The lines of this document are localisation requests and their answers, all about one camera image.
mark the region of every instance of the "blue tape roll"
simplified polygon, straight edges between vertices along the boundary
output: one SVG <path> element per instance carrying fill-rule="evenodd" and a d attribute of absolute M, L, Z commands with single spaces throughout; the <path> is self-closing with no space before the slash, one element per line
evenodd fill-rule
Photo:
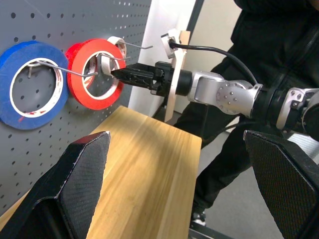
<path fill-rule="evenodd" d="M 23 113 L 13 103 L 12 86 L 14 77 L 21 67 L 33 59 L 48 59 L 49 63 L 67 68 L 68 60 L 54 46 L 29 41 L 15 45 L 0 56 L 0 119 L 14 128 L 34 129 L 50 122 L 64 107 L 68 99 L 66 72 L 55 70 L 56 89 L 49 102 L 41 109 Z"/>

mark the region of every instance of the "person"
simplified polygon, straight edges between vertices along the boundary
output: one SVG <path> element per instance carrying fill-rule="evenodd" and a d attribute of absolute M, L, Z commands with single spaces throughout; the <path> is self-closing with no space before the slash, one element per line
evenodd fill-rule
<path fill-rule="evenodd" d="M 235 3 L 242 12 L 231 36 L 233 46 L 229 52 L 247 65 L 258 83 L 281 89 L 318 88 L 319 0 L 235 0 Z M 246 79 L 229 58 L 212 72 L 229 81 Z M 190 103 L 175 124 L 196 135 L 203 132 L 202 147 L 236 117 L 216 107 L 206 107 Z M 240 122 L 247 120 L 240 117 Z M 197 178 L 192 221 L 205 225 L 204 210 L 213 205 L 221 189 L 251 166 L 243 141 L 247 129 L 283 136 L 275 127 L 261 123 L 235 128 L 221 153 Z"/>

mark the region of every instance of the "wooden table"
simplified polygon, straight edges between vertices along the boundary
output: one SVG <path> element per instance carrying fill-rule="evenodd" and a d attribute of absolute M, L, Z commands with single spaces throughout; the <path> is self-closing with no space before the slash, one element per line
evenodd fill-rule
<path fill-rule="evenodd" d="M 88 239 L 186 239 L 201 139 L 118 108 L 92 133 L 111 132 Z M 19 200 L 0 217 L 0 229 Z"/>

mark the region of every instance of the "pegboard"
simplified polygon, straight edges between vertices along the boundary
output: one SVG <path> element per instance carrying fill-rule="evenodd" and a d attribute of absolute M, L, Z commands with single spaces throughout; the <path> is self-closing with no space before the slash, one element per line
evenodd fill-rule
<path fill-rule="evenodd" d="M 0 54 L 15 44 L 37 40 L 65 52 L 71 45 L 91 38 L 123 38 L 141 45 L 151 0 L 11 0 L 0 1 Z M 127 64 L 136 63 L 140 49 L 127 46 Z M 13 86 L 13 100 L 21 111 L 41 108 L 53 93 L 53 71 L 24 69 Z M 89 88 L 103 94 L 112 78 L 99 74 Z M 131 87 L 111 107 L 93 111 L 71 95 L 63 110 L 35 130 L 17 130 L 0 122 L 0 215 L 13 205 L 48 169 L 71 142 L 89 134 L 119 105 L 127 106 Z"/>

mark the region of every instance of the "black pants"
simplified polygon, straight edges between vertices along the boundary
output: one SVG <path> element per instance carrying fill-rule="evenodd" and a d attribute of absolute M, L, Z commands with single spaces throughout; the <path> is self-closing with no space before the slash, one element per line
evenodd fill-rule
<path fill-rule="evenodd" d="M 178 119 L 175 127 L 200 136 L 205 107 L 201 104 L 190 103 Z M 203 138 L 209 138 L 214 135 L 217 131 L 227 126 L 235 117 L 224 114 L 216 107 L 209 107 Z M 244 117 L 240 118 L 241 122 L 247 120 Z M 251 166 L 243 140 L 244 131 L 247 129 L 282 136 L 276 128 L 259 123 L 235 128 L 225 141 L 221 153 L 197 178 L 193 211 L 203 212 L 204 209 L 210 208 L 219 191 Z M 202 147 L 208 144 L 209 142 L 204 142 Z"/>

